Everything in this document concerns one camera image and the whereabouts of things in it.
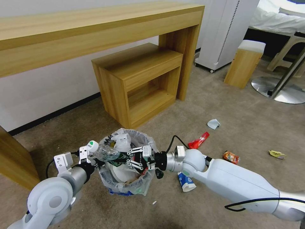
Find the trash bag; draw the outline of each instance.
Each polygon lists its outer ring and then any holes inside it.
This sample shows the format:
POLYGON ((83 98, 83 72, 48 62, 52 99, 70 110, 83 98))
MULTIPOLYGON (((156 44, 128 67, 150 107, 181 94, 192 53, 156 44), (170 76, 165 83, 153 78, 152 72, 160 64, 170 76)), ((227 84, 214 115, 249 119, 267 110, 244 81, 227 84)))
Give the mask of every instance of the trash bag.
MULTIPOLYGON (((111 145, 114 136, 119 134, 128 134, 131 137, 131 147, 141 147, 144 145, 150 145, 152 147, 153 153, 159 152, 155 141, 152 137, 147 136, 144 133, 133 129, 121 128, 114 132, 112 135, 105 137, 100 141, 100 144, 111 145)), ((101 180, 109 189, 110 194, 119 194, 123 196, 129 196, 134 194, 142 194, 146 196, 149 189, 149 185, 154 177, 154 170, 146 170, 145 174, 141 175, 137 180, 130 184, 119 183, 111 174, 110 169, 107 166, 101 167, 99 170, 101 180)))

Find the white appliance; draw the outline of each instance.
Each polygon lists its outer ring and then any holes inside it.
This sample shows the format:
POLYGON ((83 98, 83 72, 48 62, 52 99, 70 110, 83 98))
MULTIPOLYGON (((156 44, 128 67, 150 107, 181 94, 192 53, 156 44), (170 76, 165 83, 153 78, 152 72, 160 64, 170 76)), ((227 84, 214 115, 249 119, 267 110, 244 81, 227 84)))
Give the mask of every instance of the white appliance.
POLYGON ((242 42, 259 0, 210 1, 204 11, 204 34, 199 57, 201 65, 213 73, 230 63, 242 42))

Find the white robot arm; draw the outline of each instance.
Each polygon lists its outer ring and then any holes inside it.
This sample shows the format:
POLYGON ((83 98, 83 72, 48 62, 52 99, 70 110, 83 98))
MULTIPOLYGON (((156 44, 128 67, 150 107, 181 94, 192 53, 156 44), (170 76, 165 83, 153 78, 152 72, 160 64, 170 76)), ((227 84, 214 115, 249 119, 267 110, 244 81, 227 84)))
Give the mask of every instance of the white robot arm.
POLYGON ((167 153, 168 169, 182 171, 233 203, 244 202, 240 203, 244 209, 271 213, 289 221, 301 221, 305 217, 304 191, 280 191, 261 175, 222 159, 209 158, 197 149, 186 150, 180 163, 178 158, 184 154, 184 148, 180 147, 177 151, 174 155, 167 153))
MULTIPOLYGON (((142 153, 143 158, 147 159, 148 169, 155 169, 157 178, 163 177, 162 170, 181 171, 230 201, 241 204, 241 210, 267 212, 290 221, 300 221, 305 217, 305 192, 279 191, 261 175, 222 159, 212 159, 196 149, 185 151, 183 146, 177 146, 173 152, 160 153, 143 149, 145 147, 135 148, 128 155, 142 153)), ((46 229, 70 213, 82 186, 94 172, 94 166, 88 160, 88 148, 81 147, 79 153, 79 164, 73 168, 70 167, 73 163, 71 153, 54 157, 58 176, 34 187, 28 197, 27 214, 8 229, 46 229)))

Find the metal pole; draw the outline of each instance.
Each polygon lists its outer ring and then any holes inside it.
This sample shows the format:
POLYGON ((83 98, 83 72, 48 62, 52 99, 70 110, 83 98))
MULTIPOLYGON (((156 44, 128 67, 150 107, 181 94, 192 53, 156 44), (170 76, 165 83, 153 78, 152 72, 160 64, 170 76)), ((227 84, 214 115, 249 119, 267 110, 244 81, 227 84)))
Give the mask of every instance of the metal pole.
POLYGON ((274 87, 272 91, 271 98, 274 99, 280 90, 282 90, 285 85, 288 83, 290 78, 298 71, 298 69, 302 66, 302 64, 305 62, 305 48, 303 51, 298 55, 297 59, 292 63, 288 71, 283 75, 283 77, 280 79, 280 81, 277 83, 277 85, 274 87))

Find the cabinet shelf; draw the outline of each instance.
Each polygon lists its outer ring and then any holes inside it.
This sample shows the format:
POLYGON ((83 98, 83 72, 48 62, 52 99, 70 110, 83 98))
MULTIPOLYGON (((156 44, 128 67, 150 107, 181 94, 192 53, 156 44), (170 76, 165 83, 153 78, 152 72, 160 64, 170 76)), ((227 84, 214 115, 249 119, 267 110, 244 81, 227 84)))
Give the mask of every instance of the cabinet shelf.
POLYGON ((182 54, 147 43, 92 60, 105 110, 136 128, 175 102, 182 54))

